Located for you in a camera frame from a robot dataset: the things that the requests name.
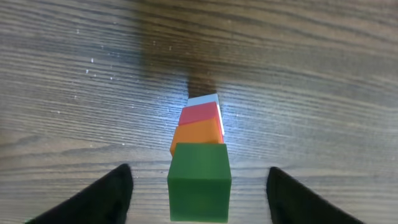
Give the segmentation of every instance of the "wooden table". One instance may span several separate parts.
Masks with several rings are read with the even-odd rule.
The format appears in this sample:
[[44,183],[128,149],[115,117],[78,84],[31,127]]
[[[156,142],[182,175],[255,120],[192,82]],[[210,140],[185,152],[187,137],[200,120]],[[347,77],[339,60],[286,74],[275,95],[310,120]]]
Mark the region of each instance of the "wooden table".
[[279,166],[366,223],[398,219],[398,2],[1,0],[0,223],[127,162],[127,223],[169,223],[188,96],[218,92],[230,223],[271,223]]

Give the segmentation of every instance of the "orange cube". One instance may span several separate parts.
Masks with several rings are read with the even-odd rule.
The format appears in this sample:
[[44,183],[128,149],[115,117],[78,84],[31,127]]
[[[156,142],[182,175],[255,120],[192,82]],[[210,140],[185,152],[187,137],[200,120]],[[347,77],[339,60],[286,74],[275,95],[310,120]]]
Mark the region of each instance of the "orange cube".
[[174,156],[175,146],[179,142],[224,143],[223,135],[220,132],[218,120],[216,118],[178,126],[175,130],[172,146],[170,148],[172,156]]

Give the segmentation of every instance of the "white block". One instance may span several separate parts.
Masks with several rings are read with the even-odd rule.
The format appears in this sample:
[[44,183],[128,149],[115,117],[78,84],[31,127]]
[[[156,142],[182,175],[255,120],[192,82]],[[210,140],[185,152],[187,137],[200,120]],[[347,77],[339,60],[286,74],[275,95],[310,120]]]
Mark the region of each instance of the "white block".
[[188,99],[187,106],[195,106],[195,105],[200,105],[200,104],[210,103],[210,102],[217,103],[218,116],[220,116],[221,132],[223,133],[223,135],[225,135],[223,119],[221,117],[220,102],[218,101],[217,93],[205,95],[205,96],[199,96],[199,97],[195,97],[195,98],[190,98],[190,99]]

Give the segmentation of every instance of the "block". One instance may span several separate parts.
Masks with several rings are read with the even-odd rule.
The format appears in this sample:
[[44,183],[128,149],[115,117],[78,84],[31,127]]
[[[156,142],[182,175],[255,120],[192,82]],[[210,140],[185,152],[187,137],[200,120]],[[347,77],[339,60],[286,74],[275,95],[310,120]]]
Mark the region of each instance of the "block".
[[225,144],[178,143],[167,185],[172,221],[228,222],[231,169]]
[[222,137],[220,116],[218,114],[218,108],[216,102],[204,103],[200,105],[188,106],[183,108],[178,125],[181,126],[212,118],[217,120],[218,129]]
[[223,135],[225,135],[223,118],[221,117],[220,101],[218,100],[217,93],[190,98],[187,101],[187,106],[195,106],[195,105],[200,105],[200,104],[210,103],[210,102],[217,103],[218,116],[220,117],[221,132],[223,133]]
[[224,143],[223,135],[218,128],[218,120],[214,118],[178,126],[174,132],[173,142],[170,147],[172,156],[174,156],[175,146],[179,142]]

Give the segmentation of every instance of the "top face of green block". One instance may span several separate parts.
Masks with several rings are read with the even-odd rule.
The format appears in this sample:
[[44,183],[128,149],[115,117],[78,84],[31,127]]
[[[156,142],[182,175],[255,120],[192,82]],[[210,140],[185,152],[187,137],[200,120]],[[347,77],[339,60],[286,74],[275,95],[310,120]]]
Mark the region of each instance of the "top face of green block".
[[231,179],[226,145],[178,143],[168,178]]

